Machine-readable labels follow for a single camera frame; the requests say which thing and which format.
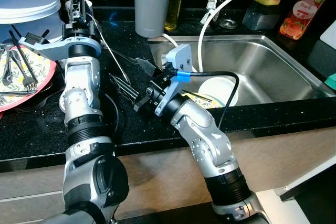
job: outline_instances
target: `granite countertop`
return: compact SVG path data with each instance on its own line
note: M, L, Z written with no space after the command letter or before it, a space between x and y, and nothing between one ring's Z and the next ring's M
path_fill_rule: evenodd
M105 10L104 15L96 15L99 20L109 20L112 11ZM112 49L129 57L139 57L153 62L147 39L137 35L133 21L103 21L103 34ZM195 19L179 25L170 35L199 35L201 26ZM265 34L278 46L294 57L310 72L324 81L334 62L336 51L318 40L314 33L306 35L300 41L292 41L275 32L257 31L252 33L240 25L234 31L213 29L207 34ZM323 60L316 60L312 52ZM332 57L321 57L332 54ZM150 77L139 65L129 63L120 56L120 63L127 72L132 86L144 95ZM118 95L109 81L108 74L120 75L106 50L102 51L101 90L114 99L120 110L120 127L113 134L115 110L110 101L101 96L101 110L104 113L112 139L115 141L116 154L128 155L149 151L165 150L187 146L179 133L170 126L165 118L157 118L154 113L139 113L132 110L130 103ZM55 86L62 86L62 78L56 71L53 79ZM6 111L0 120L0 172L29 169L65 163L64 151L68 144L64 128L64 114L58 106L60 93L48 99L46 105L30 113ZM255 137L313 130L336 125L335 98L321 98L290 102L245 105L230 107L226 112L221 130L229 132L252 132ZM210 110L218 118L219 109Z

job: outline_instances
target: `blue tape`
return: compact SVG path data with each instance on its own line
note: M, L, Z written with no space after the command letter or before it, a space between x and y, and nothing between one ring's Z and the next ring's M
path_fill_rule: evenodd
M191 73L185 71L178 71L177 72L177 81L184 81L190 82L191 80Z

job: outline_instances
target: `stainless steel sink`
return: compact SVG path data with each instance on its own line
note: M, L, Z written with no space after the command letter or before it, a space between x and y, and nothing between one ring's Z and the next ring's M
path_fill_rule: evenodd
M198 70L198 36L173 37L190 44ZM149 39L154 61L162 67L162 55L174 46L164 38ZM236 105L333 97L334 93L301 64L261 35L206 36L202 47L203 71L232 71L239 76ZM193 78L184 87L197 92L209 77Z

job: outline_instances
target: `white bowl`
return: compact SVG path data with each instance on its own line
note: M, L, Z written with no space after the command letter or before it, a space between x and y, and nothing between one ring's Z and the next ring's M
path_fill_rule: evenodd
M209 95L223 104L227 103L235 84L225 77L212 77L202 83L198 92ZM230 106L236 105L238 101L238 90L236 91Z

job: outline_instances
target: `gray thermos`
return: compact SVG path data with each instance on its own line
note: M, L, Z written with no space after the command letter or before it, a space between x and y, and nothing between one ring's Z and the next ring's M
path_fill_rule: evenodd
M146 38L160 37L164 31L169 0L134 0L135 31Z

